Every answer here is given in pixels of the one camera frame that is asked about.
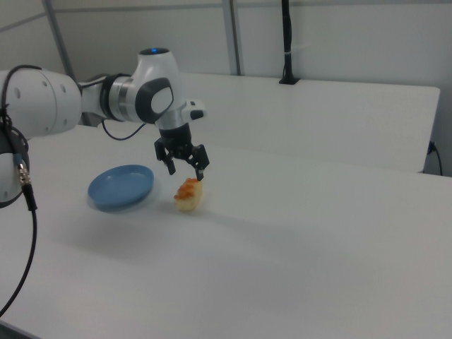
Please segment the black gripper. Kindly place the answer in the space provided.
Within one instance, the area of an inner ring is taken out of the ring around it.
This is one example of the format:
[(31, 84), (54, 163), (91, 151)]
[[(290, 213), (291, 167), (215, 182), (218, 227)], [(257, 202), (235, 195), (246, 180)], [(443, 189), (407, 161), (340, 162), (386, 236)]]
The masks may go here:
[(160, 130), (160, 138), (154, 143), (156, 158), (164, 163), (169, 175), (176, 172), (173, 156), (187, 162), (195, 169), (196, 178), (201, 182), (204, 171), (210, 164), (205, 146), (193, 146), (191, 143), (191, 130), (186, 123), (175, 129)]

